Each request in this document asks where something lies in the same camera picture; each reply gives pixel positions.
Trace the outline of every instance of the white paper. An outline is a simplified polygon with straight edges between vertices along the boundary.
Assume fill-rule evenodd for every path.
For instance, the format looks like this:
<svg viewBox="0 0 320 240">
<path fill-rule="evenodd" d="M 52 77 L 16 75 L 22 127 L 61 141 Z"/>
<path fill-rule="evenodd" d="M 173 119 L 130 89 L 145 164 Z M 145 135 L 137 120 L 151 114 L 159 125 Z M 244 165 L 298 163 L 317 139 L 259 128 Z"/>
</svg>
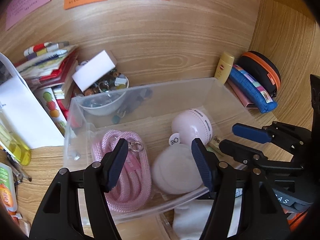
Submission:
<svg viewBox="0 0 320 240">
<path fill-rule="evenodd" d="M 12 78 L 0 85 L 3 113 L 14 131 L 30 148 L 63 146 L 64 138 L 12 63 L 0 53 Z"/>
</svg>

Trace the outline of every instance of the pink sticky note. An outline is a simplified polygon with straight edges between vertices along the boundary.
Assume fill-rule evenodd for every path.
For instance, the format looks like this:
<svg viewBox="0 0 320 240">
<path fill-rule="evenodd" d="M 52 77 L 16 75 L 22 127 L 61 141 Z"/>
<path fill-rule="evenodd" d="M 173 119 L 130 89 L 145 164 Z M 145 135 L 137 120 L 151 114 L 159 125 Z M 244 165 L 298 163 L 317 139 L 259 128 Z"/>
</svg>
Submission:
<svg viewBox="0 0 320 240">
<path fill-rule="evenodd" d="M 6 31 L 23 17 L 50 2 L 50 0 L 12 0 L 7 8 Z"/>
</svg>

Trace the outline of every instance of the fruit picture box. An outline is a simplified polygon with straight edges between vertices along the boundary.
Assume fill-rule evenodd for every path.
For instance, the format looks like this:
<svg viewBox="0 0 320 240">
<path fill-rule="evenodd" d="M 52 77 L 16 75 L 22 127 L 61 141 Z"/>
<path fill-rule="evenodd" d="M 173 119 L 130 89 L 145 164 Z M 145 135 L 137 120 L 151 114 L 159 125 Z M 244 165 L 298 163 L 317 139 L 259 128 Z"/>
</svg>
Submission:
<svg viewBox="0 0 320 240">
<path fill-rule="evenodd" d="M 54 93 L 51 88 L 45 88 L 37 90 L 35 96 L 38 99 L 41 106 L 48 113 L 54 124 L 57 126 L 59 131 L 64 135 L 67 120 L 63 116 L 63 113 L 54 97 Z"/>
</svg>

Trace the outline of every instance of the clear plastic storage box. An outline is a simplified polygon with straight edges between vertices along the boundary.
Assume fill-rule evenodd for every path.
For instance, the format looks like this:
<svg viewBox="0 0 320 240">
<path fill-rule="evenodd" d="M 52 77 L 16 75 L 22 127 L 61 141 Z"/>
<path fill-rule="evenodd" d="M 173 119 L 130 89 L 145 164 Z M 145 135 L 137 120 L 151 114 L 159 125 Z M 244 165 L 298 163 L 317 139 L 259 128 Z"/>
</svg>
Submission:
<svg viewBox="0 0 320 240">
<path fill-rule="evenodd" d="M 141 97 L 137 97 L 137 95 L 145 96 L 146 93 L 148 96 L 143 101 Z M 82 107 L 84 104 L 88 105 L 85 100 L 109 103 L 109 107 L 106 107 L 108 115 L 103 115 L 101 111 L 96 115 L 94 111 L 87 112 Z M 70 171 L 85 169 L 89 166 L 92 163 L 93 139 L 111 129 L 134 131 L 139 134 L 148 149 L 148 158 L 152 165 L 155 158 L 169 146 L 173 118 L 190 108 L 197 108 L 208 116 L 214 136 L 261 149 L 257 143 L 232 134 L 231 128 L 237 122 L 258 127 L 254 118 L 239 100 L 217 79 L 200 78 L 137 86 L 73 98 L 65 133 L 64 166 Z M 229 156 L 219 155 L 218 158 L 233 167 L 242 168 L 240 163 L 236 163 Z M 119 223 L 165 212 L 207 191 L 206 187 L 201 186 L 184 195 L 167 195 L 153 185 L 150 199 L 143 208 L 130 213 L 112 212 L 112 216 L 114 221 Z M 88 225 L 84 193 L 81 190 L 79 190 L 79 204 L 82 222 Z"/>
</svg>

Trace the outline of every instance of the blue rubber grip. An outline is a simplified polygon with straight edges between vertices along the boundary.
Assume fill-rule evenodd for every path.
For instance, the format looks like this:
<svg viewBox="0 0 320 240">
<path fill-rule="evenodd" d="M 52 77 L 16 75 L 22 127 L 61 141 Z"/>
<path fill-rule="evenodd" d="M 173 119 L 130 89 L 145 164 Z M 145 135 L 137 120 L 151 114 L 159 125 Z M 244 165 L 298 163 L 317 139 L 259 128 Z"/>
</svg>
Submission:
<svg viewBox="0 0 320 240">
<path fill-rule="evenodd" d="M 201 152 L 199 145 L 197 144 L 196 139 L 194 139 L 191 143 L 191 152 L 192 152 L 192 156 L 196 162 L 196 165 L 197 165 L 198 171 L 200 173 L 202 182 L 203 182 L 204 186 L 207 187 L 209 189 L 209 191 L 211 192 L 213 190 L 212 172 L 207 164 L 207 161 L 206 161 L 203 153 Z"/>
<path fill-rule="evenodd" d="M 116 156 L 108 172 L 107 188 L 109 190 L 115 187 L 118 182 L 124 162 L 128 155 L 128 142 L 124 139 L 120 139 L 113 151 L 116 152 Z"/>
<path fill-rule="evenodd" d="M 246 138 L 248 140 L 258 142 L 258 143 L 271 142 L 271 139 L 272 139 L 266 131 L 252 127 L 252 126 L 247 126 L 244 124 L 236 123 L 232 127 L 232 132 L 236 136 Z"/>
</svg>

